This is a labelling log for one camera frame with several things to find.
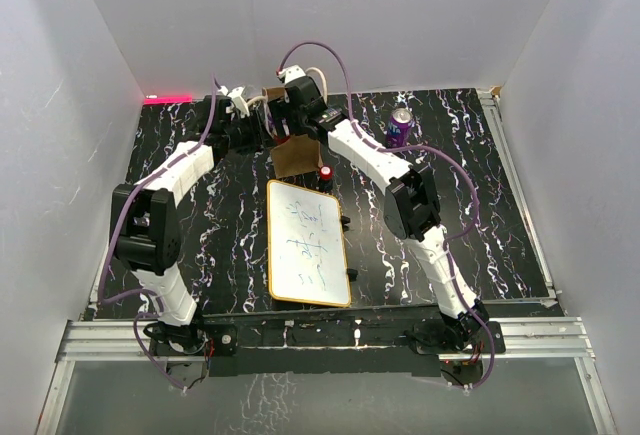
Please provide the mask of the brown canvas bag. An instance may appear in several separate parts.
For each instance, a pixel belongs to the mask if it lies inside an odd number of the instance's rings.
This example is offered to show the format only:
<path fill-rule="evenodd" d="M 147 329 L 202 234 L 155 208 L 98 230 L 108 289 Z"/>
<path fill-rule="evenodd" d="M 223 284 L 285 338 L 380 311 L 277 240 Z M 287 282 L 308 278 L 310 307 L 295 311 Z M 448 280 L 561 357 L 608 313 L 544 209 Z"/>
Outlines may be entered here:
<path fill-rule="evenodd" d="M 311 77 L 307 70 L 305 72 L 305 77 Z M 315 172 L 322 166 L 319 140 L 313 140 L 307 135 L 293 135 L 290 136 L 286 143 L 277 145 L 273 138 L 274 126 L 267 103 L 283 96 L 285 94 L 284 86 L 283 84 L 281 88 L 263 89 L 261 94 L 255 96 L 259 98 L 259 101 L 250 108 L 259 111 L 264 121 L 265 129 L 268 132 L 268 140 L 274 143 L 274 146 L 270 149 L 270 156 L 277 179 Z M 317 86 L 327 104 L 326 86 L 324 84 Z"/>

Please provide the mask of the purple fanta can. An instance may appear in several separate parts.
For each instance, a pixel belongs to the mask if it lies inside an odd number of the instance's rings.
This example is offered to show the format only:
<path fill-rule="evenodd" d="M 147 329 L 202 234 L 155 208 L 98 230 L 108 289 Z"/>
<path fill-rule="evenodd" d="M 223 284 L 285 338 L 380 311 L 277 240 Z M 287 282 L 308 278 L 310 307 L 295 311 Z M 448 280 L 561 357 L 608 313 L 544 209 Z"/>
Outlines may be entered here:
<path fill-rule="evenodd" d="M 408 108 L 393 110 L 387 123 L 385 147 L 398 148 L 406 146 L 414 125 L 414 117 Z"/>

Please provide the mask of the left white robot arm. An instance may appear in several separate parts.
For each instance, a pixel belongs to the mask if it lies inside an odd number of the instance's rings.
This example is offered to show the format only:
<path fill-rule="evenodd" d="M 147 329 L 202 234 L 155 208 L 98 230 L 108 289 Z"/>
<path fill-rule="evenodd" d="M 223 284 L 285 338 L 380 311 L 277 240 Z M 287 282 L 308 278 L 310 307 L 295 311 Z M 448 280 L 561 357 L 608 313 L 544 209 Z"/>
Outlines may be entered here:
<path fill-rule="evenodd" d="M 264 116 L 256 108 L 266 102 L 265 97 L 247 100 L 238 89 L 219 90 L 207 101 L 209 114 L 166 161 L 138 182 L 114 189 L 109 245 L 98 288 L 101 304 L 129 295 L 105 295 L 110 262 L 118 260 L 138 280 L 140 287 L 134 292 L 149 297 L 159 321 L 174 327 L 171 340 L 186 354 L 204 347 L 207 331 L 193 321 L 197 303 L 178 265 L 182 244 L 178 206 L 229 152 L 259 151 L 269 138 Z"/>

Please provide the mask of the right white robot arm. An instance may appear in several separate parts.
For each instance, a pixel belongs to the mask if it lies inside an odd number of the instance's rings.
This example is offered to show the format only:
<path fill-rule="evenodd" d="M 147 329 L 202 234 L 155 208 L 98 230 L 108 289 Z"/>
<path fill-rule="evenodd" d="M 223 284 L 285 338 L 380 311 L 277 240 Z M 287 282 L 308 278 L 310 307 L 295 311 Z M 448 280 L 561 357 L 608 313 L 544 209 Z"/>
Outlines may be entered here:
<path fill-rule="evenodd" d="M 281 69 L 277 77 L 284 94 L 268 102 L 276 133 L 309 136 L 375 184 L 384 195 L 387 228 L 406 243 L 432 285 L 447 343 L 460 352 L 471 350 L 481 340 L 488 314 L 451 254 L 433 171 L 399 157 L 397 149 L 384 147 L 357 121 L 329 107 L 305 71 Z"/>

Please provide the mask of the red can back right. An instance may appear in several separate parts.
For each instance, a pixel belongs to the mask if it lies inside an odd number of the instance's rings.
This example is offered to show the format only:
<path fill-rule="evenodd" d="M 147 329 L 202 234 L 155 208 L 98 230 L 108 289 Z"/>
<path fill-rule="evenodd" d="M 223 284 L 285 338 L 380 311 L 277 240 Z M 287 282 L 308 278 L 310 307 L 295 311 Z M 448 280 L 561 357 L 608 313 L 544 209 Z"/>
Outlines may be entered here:
<path fill-rule="evenodd" d="M 274 127 L 273 138 L 277 145 L 284 144 L 289 140 L 290 131 L 285 122 L 283 122 L 280 126 Z"/>

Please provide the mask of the pink tape strip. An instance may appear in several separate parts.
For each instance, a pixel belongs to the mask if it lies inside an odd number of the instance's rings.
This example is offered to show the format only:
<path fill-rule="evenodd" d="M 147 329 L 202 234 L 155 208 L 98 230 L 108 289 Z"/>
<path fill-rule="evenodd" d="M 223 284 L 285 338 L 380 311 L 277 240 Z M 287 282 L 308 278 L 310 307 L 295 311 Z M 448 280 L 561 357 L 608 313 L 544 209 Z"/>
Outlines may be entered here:
<path fill-rule="evenodd" d="M 168 96 L 148 95 L 145 97 L 143 104 L 144 105 L 180 104 L 180 103 L 191 103 L 192 101 L 193 101 L 193 97 L 191 95 L 168 95 Z"/>

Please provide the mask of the black board clip upper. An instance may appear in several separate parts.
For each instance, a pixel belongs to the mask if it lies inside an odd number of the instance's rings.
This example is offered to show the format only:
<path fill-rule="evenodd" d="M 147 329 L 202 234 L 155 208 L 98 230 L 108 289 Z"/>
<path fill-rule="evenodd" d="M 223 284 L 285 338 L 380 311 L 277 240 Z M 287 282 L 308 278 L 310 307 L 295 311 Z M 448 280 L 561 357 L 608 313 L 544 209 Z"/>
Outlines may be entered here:
<path fill-rule="evenodd" d="M 351 219 L 348 216 L 342 215 L 340 217 L 340 223 L 343 228 L 348 228 L 351 223 Z"/>

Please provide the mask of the black board clip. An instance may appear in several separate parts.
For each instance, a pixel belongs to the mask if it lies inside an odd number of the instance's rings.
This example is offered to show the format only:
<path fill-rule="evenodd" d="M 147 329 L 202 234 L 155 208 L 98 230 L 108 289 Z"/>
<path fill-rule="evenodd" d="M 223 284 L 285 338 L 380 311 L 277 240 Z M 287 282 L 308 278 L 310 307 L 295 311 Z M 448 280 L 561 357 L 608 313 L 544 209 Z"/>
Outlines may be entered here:
<path fill-rule="evenodd" d="M 348 228 L 351 223 L 351 219 L 348 216 L 342 215 L 340 217 L 340 223 L 343 228 Z"/>
<path fill-rule="evenodd" d="M 349 279 L 351 282 L 353 282 L 353 281 L 356 281 L 356 280 L 357 280 L 357 278 L 358 278 L 358 270 L 357 270 L 357 269 L 348 268 L 348 269 L 346 270 L 346 273 L 347 273 L 347 277 L 348 277 L 348 279 Z"/>

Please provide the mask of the white dry-erase board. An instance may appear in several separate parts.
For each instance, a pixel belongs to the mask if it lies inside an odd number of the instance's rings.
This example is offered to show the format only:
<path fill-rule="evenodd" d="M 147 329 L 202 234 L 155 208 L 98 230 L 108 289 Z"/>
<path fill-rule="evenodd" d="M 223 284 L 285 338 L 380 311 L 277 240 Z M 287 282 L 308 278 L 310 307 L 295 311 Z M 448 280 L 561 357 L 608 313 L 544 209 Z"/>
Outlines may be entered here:
<path fill-rule="evenodd" d="M 268 288 L 278 301 L 351 305 L 341 206 L 332 195 L 267 184 Z"/>

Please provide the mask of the black board clip lower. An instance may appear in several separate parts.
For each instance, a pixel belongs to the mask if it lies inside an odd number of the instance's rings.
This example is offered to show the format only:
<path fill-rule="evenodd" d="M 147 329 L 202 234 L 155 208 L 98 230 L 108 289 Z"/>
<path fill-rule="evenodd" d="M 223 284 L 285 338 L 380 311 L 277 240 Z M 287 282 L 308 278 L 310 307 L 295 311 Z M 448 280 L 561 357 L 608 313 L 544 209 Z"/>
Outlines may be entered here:
<path fill-rule="evenodd" d="M 357 270 L 357 269 L 348 268 L 348 269 L 346 270 L 346 273 L 347 273 L 347 277 L 348 277 L 348 279 L 349 279 L 351 282 L 353 282 L 353 281 L 356 281 L 356 280 L 357 280 L 357 278 L 358 278 L 358 270 Z"/>

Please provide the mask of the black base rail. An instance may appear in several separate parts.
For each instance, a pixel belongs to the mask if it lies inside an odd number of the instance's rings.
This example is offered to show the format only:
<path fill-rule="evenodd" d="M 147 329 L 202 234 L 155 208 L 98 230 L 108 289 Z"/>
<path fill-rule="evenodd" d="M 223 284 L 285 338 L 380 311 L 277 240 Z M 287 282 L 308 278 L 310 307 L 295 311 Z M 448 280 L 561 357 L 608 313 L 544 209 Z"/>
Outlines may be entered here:
<path fill-rule="evenodd" d="M 433 304 L 317 308 L 245 314 L 197 314 L 187 327 L 151 322 L 143 334 L 154 355 L 194 357 L 210 377 L 263 373 L 410 373 L 437 377 L 441 360 L 471 365 L 505 353 L 500 324 L 486 310 L 477 317 L 442 316 Z"/>

